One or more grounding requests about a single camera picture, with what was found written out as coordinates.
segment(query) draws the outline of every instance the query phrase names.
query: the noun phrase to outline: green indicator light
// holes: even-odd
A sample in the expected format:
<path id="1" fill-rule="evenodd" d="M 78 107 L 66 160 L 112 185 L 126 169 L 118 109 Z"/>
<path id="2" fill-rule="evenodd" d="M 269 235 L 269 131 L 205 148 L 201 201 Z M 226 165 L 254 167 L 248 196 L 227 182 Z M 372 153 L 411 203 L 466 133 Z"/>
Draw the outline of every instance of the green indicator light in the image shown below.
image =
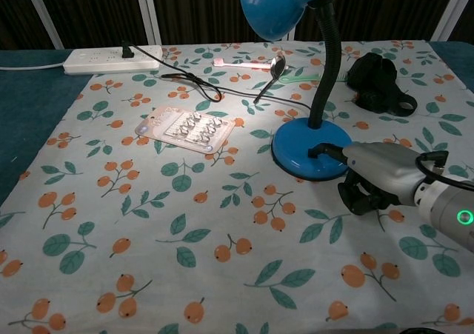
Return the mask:
<path id="1" fill-rule="evenodd" d="M 474 223 L 474 214 L 470 210 L 460 210 L 458 212 L 458 222 L 462 225 Z"/>

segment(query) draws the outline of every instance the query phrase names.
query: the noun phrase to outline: blue desk lamp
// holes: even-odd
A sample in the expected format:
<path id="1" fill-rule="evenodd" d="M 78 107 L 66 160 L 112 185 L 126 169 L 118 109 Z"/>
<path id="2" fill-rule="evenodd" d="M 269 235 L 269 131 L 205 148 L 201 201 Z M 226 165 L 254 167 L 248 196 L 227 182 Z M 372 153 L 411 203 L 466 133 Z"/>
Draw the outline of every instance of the blue desk lamp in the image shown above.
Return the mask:
<path id="1" fill-rule="evenodd" d="M 324 106 L 334 87 L 341 66 L 341 39 L 334 17 L 333 0 L 241 0 L 244 14 L 253 30 L 263 39 L 275 41 L 288 34 L 303 16 L 306 6 L 316 12 L 316 21 L 326 44 L 326 65 L 311 105 L 309 118 L 297 118 L 282 125 L 272 142 L 273 158 L 289 174 L 311 181 L 342 175 L 347 166 L 328 155 L 312 157 L 320 143 L 339 147 L 351 144 L 340 127 L 323 121 Z"/>

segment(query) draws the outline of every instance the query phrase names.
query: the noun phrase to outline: teal tablecloth edge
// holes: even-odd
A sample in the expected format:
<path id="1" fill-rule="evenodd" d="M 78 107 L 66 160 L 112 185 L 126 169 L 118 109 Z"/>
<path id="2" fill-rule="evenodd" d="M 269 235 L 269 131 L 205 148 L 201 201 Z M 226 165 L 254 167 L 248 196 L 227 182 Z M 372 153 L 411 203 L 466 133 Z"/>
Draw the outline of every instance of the teal tablecloth edge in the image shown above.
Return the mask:
<path id="1" fill-rule="evenodd" d="M 474 90 L 474 46 L 430 42 L 453 72 Z M 63 62 L 72 50 L 0 51 L 0 66 L 25 67 Z M 55 126 L 89 81 L 63 69 L 0 71 L 0 204 L 30 166 Z"/>

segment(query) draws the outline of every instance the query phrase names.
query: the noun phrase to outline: dark curtain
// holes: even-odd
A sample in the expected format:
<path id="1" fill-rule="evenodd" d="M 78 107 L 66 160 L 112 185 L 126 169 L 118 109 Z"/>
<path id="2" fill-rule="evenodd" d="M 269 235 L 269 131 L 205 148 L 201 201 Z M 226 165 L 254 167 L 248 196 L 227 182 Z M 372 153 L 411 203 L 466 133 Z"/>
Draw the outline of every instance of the dark curtain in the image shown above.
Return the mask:
<path id="1" fill-rule="evenodd" d="M 0 0 L 0 50 L 54 49 L 31 0 Z"/>
<path id="2" fill-rule="evenodd" d="M 449 0 L 336 0 L 343 41 L 430 40 Z M 322 40 L 314 12 L 307 9 L 296 40 Z"/>
<path id="3" fill-rule="evenodd" d="M 147 44 L 138 0 L 43 0 L 65 48 Z"/>
<path id="4" fill-rule="evenodd" d="M 261 41 L 240 0 L 154 0 L 163 44 Z"/>
<path id="5" fill-rule="evenodd" d="M 451 33 L 450 40 L 474 44 L 474 0 L 469 0 Z"/>

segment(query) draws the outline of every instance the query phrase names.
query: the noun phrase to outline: spoon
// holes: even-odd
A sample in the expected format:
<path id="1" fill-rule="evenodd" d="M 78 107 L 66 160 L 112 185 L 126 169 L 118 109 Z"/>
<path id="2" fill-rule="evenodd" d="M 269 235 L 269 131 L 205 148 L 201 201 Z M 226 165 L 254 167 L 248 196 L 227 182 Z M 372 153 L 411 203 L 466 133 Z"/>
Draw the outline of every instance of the spoon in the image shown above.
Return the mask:
<path id="1" fill-rule="evenodd" d="M 272 59 L 270 64 L 270 73 L 272 74 L 272 80 L 267 83 L 264 89 L 258 94 L 258 96 L 253 100 L 254 104 L 257 104 L 260 101 L 260 98 L 268 91 L 272 85 L 278 81 L 281 74 L 284 72 L 284 68 L 287 64 L 283 55 L 277 55 Z"/>

